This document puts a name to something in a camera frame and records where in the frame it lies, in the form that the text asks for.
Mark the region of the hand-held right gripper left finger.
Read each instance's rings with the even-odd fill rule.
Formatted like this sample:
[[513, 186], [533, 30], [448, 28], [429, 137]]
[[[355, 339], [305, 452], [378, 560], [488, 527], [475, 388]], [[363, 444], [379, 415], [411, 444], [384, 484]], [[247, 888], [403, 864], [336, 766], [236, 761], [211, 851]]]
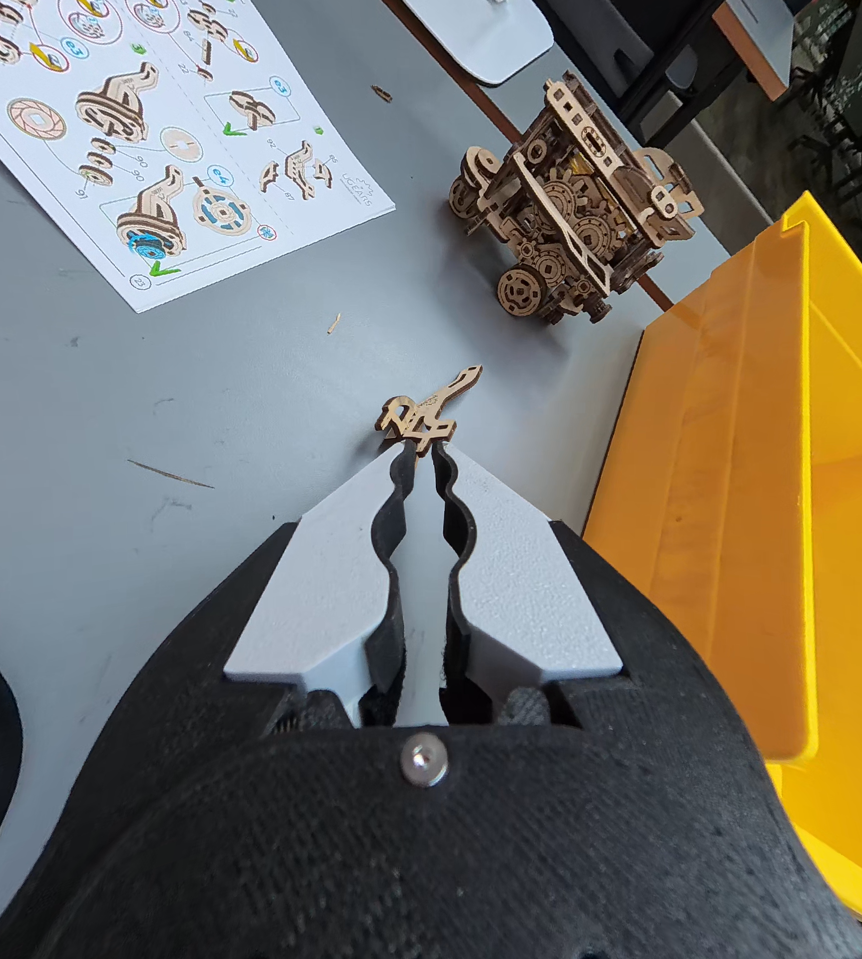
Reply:
[[227, 679], [337, 695], [355, 727], [405, 659], [390, 558], [406, 533], [417, 454], [393, 447], [305, 512], [223, 667]]

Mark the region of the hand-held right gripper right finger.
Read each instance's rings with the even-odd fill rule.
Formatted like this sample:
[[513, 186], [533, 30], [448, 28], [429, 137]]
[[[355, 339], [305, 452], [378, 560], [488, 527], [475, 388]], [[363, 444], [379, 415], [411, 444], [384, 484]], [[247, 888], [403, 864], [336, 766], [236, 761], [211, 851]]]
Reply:
[[452, 443], [434, 450], [449, 575], [441, 709], [496, 720], [516, 689], [618, 675], [622, 660], [557, 536], [569, 533]]

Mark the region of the small hooked wooden part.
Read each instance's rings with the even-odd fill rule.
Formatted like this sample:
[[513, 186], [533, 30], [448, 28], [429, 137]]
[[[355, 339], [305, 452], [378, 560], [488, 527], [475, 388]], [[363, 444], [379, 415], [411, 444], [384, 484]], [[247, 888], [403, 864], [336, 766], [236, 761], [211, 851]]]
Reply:
[[389, 398], [382, 406], [375, 430], [388, 433], [392, 441], [412, 440], [416, 445], [416, 455], [423, 458], [433, 443], [451, 440], [457, 422], [443, 418], [443, 408], [449, 401], [472, 389], [483, 371], [482, 365], [468, 366], [448, 385], [420, 402], [407, 395]]

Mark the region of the assembled wooden gear model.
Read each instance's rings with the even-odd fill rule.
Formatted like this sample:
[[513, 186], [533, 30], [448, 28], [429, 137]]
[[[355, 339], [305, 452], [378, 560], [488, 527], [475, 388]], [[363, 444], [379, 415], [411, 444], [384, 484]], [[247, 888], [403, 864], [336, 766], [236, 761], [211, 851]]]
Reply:
[[513, 254], [496, 295], [515, 318], [598, 322], [662, 259], [694, 236], [704, 206], [664, 150], [629, 148], [579, 77], [544, 85], [544, 107], [502, 160], [469, 148], [449, 193], [470, 235], [485, 226]]

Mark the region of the long thin wood splinter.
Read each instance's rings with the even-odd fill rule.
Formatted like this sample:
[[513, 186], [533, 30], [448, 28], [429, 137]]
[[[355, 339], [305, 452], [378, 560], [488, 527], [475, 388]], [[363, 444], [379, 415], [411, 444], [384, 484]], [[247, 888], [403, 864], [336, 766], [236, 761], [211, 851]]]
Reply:
[[177, 481], [177, 482], [180, 482], [180, 483], [184, 483], [185, 485], [191, 485], [191, 486], [195, 486], [195, 487], [198, 487], [198, 488], [214, 489], [214, 486], [212, 486], [212, 485], [210, 485], [210, 484], [208, 484], [208, 483], [205, 483], [205, 482], [203, 482], [203, 481], [199, 481], [199, 480], [195, 480], [195, 479], [190, 479], [190, 478], [187, 478], [187, 477], [178, 475], [178, 474], [174, 474], [174, 473], [171, 473], [171, 472], [162, 470], [162, 469], [160, 469], [160, 468], [157, 468], [157, 467], [154, 467], [154, 466], [150, 466], [149, 464], [146, 464], [146, 463], [143, 463], [143, 462], [137, 462], [137, 461], [135, 461], [135, 460], [133, 460], [133, 459], [127, 459], [126, 462], [129, 463], [130, 465], [135, 466], [135, 467], [138, 468], [138, 469], [141, 469], [141, 470], [144, 470], [144, 471], [146, 471], [146, 472], [155, 474], [156, 476], [160, 476], [160, 477], [163, 477], [163, 478], [165, 478], [165, 479], [174, 480], [174, 481]]

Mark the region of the yellow plastic bin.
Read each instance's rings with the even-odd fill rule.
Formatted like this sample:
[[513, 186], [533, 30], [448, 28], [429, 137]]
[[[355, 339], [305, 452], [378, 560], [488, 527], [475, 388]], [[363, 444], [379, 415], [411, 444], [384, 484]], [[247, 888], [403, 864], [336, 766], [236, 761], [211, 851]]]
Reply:
[[701, 654], [862, 920], [862, 264], [809, 193], [645, 329], [584, 539]]

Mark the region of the illustrated instruction booklet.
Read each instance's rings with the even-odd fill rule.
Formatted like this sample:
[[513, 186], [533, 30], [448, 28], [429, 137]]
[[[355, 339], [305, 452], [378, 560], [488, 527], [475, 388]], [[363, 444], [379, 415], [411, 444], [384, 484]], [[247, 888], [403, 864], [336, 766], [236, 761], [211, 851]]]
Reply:
[[0, 1], [0, 160], [137, 313], [395, 208], [253, 2]]

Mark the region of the grey stand base plate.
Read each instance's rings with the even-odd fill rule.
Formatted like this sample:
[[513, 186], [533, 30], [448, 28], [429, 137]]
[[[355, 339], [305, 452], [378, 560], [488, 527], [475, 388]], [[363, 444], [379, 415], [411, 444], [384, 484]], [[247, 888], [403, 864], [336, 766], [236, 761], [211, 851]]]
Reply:
[[474, 79], [497, 86], [548, 52], [554, 35], [533, 1], [407, 1], [407, 7]]

